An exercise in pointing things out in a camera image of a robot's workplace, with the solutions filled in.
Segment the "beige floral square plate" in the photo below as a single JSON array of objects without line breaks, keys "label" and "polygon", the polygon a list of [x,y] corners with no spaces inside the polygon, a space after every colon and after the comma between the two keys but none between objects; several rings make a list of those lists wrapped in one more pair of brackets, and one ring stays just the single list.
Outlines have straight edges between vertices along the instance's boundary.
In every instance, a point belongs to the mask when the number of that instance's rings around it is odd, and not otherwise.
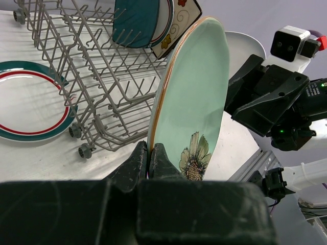
[{"label": "beige floral square plate", "polygon": [[157,59],[162,59],[176,46],[185,31],[202,15],[202,9],[196,0],[175,0],[174,18],[164,40],[152,51]]}]

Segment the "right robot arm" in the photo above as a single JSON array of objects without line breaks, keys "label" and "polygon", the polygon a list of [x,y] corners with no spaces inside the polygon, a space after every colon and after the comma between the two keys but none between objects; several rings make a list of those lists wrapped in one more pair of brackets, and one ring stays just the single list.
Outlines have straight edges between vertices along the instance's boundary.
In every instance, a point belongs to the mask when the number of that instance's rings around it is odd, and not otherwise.
[{"label": "right robot arm", "polygon": [[232,58],[224,110],[281,151],[326,146],[326,79],[257,55]]}]

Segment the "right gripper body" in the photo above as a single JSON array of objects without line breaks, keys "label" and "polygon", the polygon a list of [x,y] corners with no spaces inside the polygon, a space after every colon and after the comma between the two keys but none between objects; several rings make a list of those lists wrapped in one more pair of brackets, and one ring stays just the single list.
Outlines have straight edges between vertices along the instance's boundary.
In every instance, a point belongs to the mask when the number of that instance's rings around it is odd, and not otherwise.
[{"label": "right gripper body", "polygon": [[309,78],[250,55],[229,80],[224,110],[232,119],[265,136],[298,99]]}]

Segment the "striped rim plate front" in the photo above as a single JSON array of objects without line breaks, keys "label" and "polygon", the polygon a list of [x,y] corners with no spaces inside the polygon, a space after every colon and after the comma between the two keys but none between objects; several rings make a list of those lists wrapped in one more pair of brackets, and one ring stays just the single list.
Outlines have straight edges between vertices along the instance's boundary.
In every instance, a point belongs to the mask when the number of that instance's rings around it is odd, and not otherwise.
[{"label": "striped rim plate front", "polygon": [[149,48],[160,44],[168,34],[174,18],[174,2],[172,0],[160,0],[156,29]]}]

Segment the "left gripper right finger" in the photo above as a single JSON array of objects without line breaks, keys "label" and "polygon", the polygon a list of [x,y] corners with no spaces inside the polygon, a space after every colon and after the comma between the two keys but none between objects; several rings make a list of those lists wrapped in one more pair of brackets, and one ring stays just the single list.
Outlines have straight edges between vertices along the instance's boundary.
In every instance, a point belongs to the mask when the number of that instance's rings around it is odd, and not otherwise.
[{"label": "left gripper right finger", "polygon": [[156,143],[152,150],[149,163],[150,179],[183,179],[185,177],[168,159],[165,146]]}]

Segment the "mint green plate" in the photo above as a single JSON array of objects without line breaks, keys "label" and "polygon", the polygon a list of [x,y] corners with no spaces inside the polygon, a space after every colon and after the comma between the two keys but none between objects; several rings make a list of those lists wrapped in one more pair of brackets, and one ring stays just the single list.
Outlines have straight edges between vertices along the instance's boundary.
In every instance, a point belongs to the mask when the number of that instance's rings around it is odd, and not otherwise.
[{"label": "mint green plate", "polygon": [[171,52],[152,107],[148,152],[161,143],[188,180],[201,181],[216,147],[229,80],[229,48],[222,23],[207,16]]}]

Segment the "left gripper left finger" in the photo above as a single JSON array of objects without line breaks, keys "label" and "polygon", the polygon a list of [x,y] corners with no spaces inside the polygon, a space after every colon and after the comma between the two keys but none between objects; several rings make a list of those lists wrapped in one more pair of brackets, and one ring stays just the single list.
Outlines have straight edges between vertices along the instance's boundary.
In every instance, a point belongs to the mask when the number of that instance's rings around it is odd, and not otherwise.
[{"label": "left gripper left finger", "polygon": [[145,141],[137,143],[131,155],[107,178],[122,192],[131,192],[141,179],[146,178],[148,151]]}]

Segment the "white oval plate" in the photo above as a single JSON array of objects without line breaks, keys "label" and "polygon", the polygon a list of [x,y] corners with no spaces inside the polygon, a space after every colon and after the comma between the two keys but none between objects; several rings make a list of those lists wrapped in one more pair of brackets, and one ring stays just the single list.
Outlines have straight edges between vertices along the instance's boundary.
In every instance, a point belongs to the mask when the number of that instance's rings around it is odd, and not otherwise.
[{"label": "white oval plate", "polygon": [[262,44],[244,33],[225,31],[229,48],[229,78],[241,68],[250,55],[254,54],[266,59],[266,52]]}]

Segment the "teal square plate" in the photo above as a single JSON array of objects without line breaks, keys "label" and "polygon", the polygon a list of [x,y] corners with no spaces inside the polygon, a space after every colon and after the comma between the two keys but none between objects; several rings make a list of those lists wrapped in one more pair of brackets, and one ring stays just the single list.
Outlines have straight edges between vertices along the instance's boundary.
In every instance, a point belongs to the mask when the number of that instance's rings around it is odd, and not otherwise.
[{"label": "teal square plate", "polygon": [[159,1],[115,1],[112,41],[128,48],[148,47],[154,35]]}]

